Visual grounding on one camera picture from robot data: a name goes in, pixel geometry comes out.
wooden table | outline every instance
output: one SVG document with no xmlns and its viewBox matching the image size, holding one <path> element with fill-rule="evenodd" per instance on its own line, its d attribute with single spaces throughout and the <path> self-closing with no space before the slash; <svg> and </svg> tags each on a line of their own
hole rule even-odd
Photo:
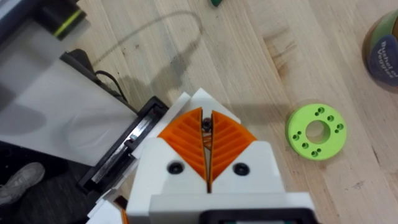
<svg viewBox="0 0 398 224">
<path fill-rule="evenodd" d="M 135 108 L 204 88 L 272 144 L 285 188 L 310 192 L 321 222 L 398 223 L 398 95 L 361 59 L 368 29 L 398 1 L 209 1 L 80 1 L 91 28 L 74 47 Z M 346 145 L 330 160 L 306 160 L 285 140 L 286 116 L 307 100 L 345 118 Z"/>
</svg>

shoe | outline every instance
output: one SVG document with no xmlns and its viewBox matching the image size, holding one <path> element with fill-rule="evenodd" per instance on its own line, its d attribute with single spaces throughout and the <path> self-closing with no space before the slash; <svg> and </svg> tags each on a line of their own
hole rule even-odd
<svg viewBox="0 0 398 224">
<path fill-rule="evenodd" d="M 32 162 L 21 168 L 5 185 L 0 186 L 0 205 L 18 201 L 29 187 L 43 179 L 44 173 L 43 165 L 38 162 Z"/>
</svg>

white panel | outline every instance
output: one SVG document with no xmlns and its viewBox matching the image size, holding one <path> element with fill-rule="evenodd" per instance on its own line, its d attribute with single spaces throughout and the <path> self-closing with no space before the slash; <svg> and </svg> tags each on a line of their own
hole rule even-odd
<svg viewBox="0 0 398 224">
<path fill-rule="evenodd" d="M 239 124 L 241 123 L 241 120 L 237 116 L 232 114 L 227 108 L 221 105 L 221 103 L 217 102 L 202 88 L 192 96 L 191 100 L 181 109 L 181 112 L 178 115 L 183 115 L 184 113 L 199 107 L 201 107 L 203 110 L 203 118 L 210 118 L 211 111 L 215 110 L 224 114 L 225 116 L 230 117 Z"/>
<path fill-rule="evenodd" d="M 120 209 L 107 200 L 91 215 L 86 224 L 123 224 Z"/>
<path fill-rule="evenodd" d="M 0 54 L 0 140 L 90 166 L 136 115 L 58 58 L 87 27 L 59 41 L 35 22 Z"/>
<path fill-rule="evenodd" d="M 260 208 L 314 209 L 308 193 L 154 195 L 150 203 L 151 224 L 197 224 L 207 210 Z"/>
<path fill-rule="evenodd" d="M 234 173 L 237 163 L 249 166 L 250 173 L 240 176 Z M 218 177 L 213 181 L 211 192 L 223 193 L 276 193 L 284 192 L 284 185 L 272 152 L 266 141 L 252 142 Z"/>
<path fill-rule="evenodd" d="M 184 165 L 181 174 L 172 175 L 167 171 L 173 161 Z M 153 195 L 203 195 L 206 192 L 205 180 L 174 149 L 161 138 L 149 139 L 144 143 L 126 213 L 131 223 L 149 223 L 149 205 Z"/>
</svg>

green disc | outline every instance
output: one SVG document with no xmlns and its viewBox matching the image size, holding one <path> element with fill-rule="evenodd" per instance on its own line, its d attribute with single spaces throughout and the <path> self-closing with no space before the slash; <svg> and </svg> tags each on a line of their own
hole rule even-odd
<svg viewBox="0 0 398 224">
<path fill-rule="evenodd" d="M 318 121 L 323 126 L 316 141 L 307 138 L 308 125 Z M 295 110 L 286 124 L 286 137 L 292 148 L 307 159 L 321 161 L 336 155 L 347 138 L 346 123 L 335 109 L 315 103 Z"/>
</svg>

cable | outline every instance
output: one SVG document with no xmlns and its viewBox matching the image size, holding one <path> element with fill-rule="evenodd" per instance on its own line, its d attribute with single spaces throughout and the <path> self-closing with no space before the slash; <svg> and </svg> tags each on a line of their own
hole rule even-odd
<svg viewBox="0 0 398 224">
<path fill-rule="evenodd" d="M 122 98 L 124 100 L 126 100 L 126 102 L 128 102 L 128 100 L 127 100 L 126 96 L 124 95 L 124 93 L 122 91 L 122 88 L 120 87 L 118 81 L 111 74 L 109 74 L 108 72 L 102 71 L 102 70 L 98 70 L 98 71 L 95 72 L 95 75 L 104 75 L 104 76 L 110 78 L 114 82 L 114 84 L 117 86 Z"/>
</svg>

